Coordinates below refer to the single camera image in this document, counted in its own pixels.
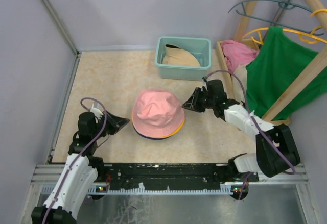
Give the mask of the beige bucket hat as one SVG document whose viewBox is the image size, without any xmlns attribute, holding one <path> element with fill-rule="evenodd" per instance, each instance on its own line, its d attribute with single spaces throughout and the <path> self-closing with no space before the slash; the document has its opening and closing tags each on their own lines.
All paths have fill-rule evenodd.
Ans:
<svg viewBox="0 0 327 224">
<path fill-rule="evenodd" d="M 171 44 L 165 45 L 162 64 L 200 67 L 200 63 L 194 55 Z"/>
</svg>

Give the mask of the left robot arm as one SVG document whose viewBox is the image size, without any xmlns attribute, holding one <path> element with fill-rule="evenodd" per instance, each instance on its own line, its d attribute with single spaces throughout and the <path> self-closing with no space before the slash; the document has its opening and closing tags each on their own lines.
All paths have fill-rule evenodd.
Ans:
<svg viewBox="0 0 327 224">
<path fill-rule="evenodd" d="M 94 181 L 106 177 L 101 157 L 94 156 L 97 140 L 118 133 L 129 119 L 91 109 L 79 115 L 64 169 L 49 197 L 31 214 L 32 223 L 76 223 L 80 207 Z"/>
</svg>

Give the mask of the pink garment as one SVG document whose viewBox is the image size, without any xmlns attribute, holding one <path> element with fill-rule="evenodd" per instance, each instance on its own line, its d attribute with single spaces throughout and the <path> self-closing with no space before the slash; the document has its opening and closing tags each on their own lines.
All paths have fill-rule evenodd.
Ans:
<svg viewBox="0 0 327 224">
<path fill-rule="evenodd" d="M 233 40 L 225 40 L 220 46 L 227 68 L 230 72 L 235 72 L 240 65 L 251 63 L 259 54 L 259 50 L 251 49 Z"/>
</svg>

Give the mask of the blue bucket hat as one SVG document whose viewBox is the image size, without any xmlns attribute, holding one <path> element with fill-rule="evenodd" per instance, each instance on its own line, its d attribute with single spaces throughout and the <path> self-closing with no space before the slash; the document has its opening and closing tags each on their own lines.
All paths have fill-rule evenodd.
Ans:
<svg viewBox="0 0 327 224">
<path fill-rule="evenodd" d="M 145 135 L 142 135 L 141 133 L 139 133 L 138 131 L 135 130 L 135 132 L 141 136 L 142 138 L 145 138 L 145 139 L 149 139 L 149 140 L 153 140 L 153 141 L 162 141 L 162 140 L 166 140 L 172 136 L 167 136 L 167 137 L 162 137 L 162 138 L 153 138 L 153 137 L 147 137 Z"/>
</svg>

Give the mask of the pink cloth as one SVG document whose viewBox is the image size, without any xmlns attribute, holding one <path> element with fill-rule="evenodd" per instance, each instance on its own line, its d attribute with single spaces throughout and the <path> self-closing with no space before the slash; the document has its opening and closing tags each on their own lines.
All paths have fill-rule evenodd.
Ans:
<svg viewBox="0 0 327 224">
<path fill-rule="evenodd" d="M 181 102 L 171 92 L 162 89 L 144 89 L 137 96 L 132 108 L 132 113 L 139 117 L 159 114 L 173 115 L 183 109 Z"/>
</svg>

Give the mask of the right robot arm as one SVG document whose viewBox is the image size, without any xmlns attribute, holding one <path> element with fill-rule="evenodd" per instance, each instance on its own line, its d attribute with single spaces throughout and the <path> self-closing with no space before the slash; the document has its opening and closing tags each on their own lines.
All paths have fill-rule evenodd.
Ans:
<svg viewBox="0 0 327 224">
<path fill-rule="evenodd" d="M 207 81 L 195 88 L 182 107 L 198 113 L 211 109 L 217 118 L 236 126 L 254 141 L 255 153 L 240 154 L 229 160 L 228 175 L 232 180 L 240 181 L 248 172 L 262 172 L 269 178 L 295 173 L 300 156 L 290 128 L 249 113 L 239 102 L 227 97 L 221 80 Z"/>
</svg>

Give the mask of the wooden clothes rack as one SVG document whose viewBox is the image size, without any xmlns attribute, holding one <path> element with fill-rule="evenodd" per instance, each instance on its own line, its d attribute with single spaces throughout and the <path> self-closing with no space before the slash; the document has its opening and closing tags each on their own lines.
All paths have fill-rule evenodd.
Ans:
<svg viewBox="0 0 327 224">
<path fill-rule="evenodd" d="M 241 100 L 249 103 L 250 110 L 278 124 L 326 94 L 326 48 L 316 52 L 292 41 L 285 32 L 312 38 L 311 44 L 326 41 L 313 31 L 281 27 L 265 31 L 265 39 L 250 40 L 253 46 L 232 40 L 217 42 L 218 60 L 231 97 L 245 88 Z"/>
</svg>

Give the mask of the yellow bucket hat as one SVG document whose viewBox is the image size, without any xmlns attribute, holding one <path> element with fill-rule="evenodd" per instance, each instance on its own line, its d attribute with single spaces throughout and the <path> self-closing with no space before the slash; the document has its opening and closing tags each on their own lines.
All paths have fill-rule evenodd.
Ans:
<svg viewBox="0 0 327 224">
<path fill-rule="evenodd" d="M 139 117 L 136 113 L 132 113 L 131 121 L 134 130 L 142 135 L 153 138 L 162 138 L 174 136 L 178 133 L 185 122 L 185 112 L 182 110 L 173 115 L 146 115 Z"/>
</svg>

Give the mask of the yellow clothes hanger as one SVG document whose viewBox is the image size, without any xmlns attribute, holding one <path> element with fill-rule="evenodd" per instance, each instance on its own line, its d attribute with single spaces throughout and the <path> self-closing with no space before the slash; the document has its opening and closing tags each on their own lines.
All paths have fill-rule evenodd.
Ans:
<svg viewBox="0 0 327 224">
<path fill-rule="evenodd" d="M 289 24 L 282 23 L 282 19 L 283 19 L 284 15 L 285 14 L 288 15 L 289 14 L 288 12 L 290 12 L 290 11 L 295 11 L 295 12 L 304 11 L 305 16 L 309 16 L 312 13 L 311 10 L 307 7 L 292 6 L 288 9 L 286 9 L 286 8 L 278 9 L 276 11 L 273 19 L 264 19 L 264 18 L 260 18 L 260 17 L 256 17 L 256 16 L 252 15 L 252 13 L 253 13 L 252 10 L 249 11 L 249 14 L 248 14 L 246 12 L 245 7 L 243 8 L 242 12 L 240 12 L 239 10 L 235 10 L 235 12 L 237 14 L 241 15 L 241 20 L 240 20 L 237 32 L 234 37 L 234 41 L 241 42 L 241 40 L 243 38 L 245 38 L 245 35 L 246 35 L 245 31 L 247 30 L 251 19 L 263 22 L 264 27 L 279 26 L 279 27 L 283 27 L 283 28 L 292 29 L 295 31 L 304 32 L 306 34 L 312 34 L 313 36 L 316 36 L 316 37 L 323 35 L 323 33 L 315 33 L 315 30 L 313 30 L 313 29 L 299 28 L 298 23 L 295 21 L 289 22 Z"/>
</svg>

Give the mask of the teal plastic bin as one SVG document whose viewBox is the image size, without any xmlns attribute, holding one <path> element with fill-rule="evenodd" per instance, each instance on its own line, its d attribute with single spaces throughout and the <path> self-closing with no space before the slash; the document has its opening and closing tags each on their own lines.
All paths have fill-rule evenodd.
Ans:
<svg viewBox="0 0 327 224">
<path fill-rule="evenodd" d="M 155 64 L 163 79 L 201 81 L 212 66 L 212 45 L 205 38 L 160 37 Z"/>
</svg>

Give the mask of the green tank top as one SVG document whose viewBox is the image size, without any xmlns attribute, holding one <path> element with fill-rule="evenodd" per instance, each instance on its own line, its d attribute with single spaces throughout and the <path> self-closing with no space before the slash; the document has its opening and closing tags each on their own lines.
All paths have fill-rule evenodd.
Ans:
<svg viewBox="0 0 327 224">
<path fill-rule="evenodd" d="M 317 54 L 289 39 L 281 27 L 270 27 L 258 56 L 246 66 L 250 110 L 262 117 Z"/>
</svg>

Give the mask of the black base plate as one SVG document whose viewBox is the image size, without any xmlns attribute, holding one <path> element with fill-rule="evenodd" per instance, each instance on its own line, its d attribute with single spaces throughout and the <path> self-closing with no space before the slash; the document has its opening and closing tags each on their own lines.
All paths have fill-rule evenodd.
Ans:
<svg viewBox="0 0 327 224">
<path fill-rule="evenodd" d="M 89 163 L 98 171 L 95 182 L 104 182 L 109 190 L 132 190 L 142 184 L 145 190 L 219 190 L 224 183 L 250 182 L 259 177 L 239 173 L 229 163 Z"/>
</svg>

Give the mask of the grey-blue clothes hanger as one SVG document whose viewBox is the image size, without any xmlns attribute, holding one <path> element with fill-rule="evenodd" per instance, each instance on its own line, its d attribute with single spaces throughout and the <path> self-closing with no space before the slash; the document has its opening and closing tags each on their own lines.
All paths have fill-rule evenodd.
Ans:
<svg viewBox="0 0 327 224">
<path fill-rule="evenodd" d="M 292 0 L 242 0 L 234 4 L 228 11 L 231 12 L 239 10 L 240 12 L 242 12 L 243 8 L 245 7 L 246 12 L 248 14 L 249 11 L 252 10 L 252 15 L 256 17 L 264 19 L 273 19 L 278 9 L 288 9 L 292 6 L 307 7 L 298 3 L 294 3 L 292 2 Z"/>
</svg>

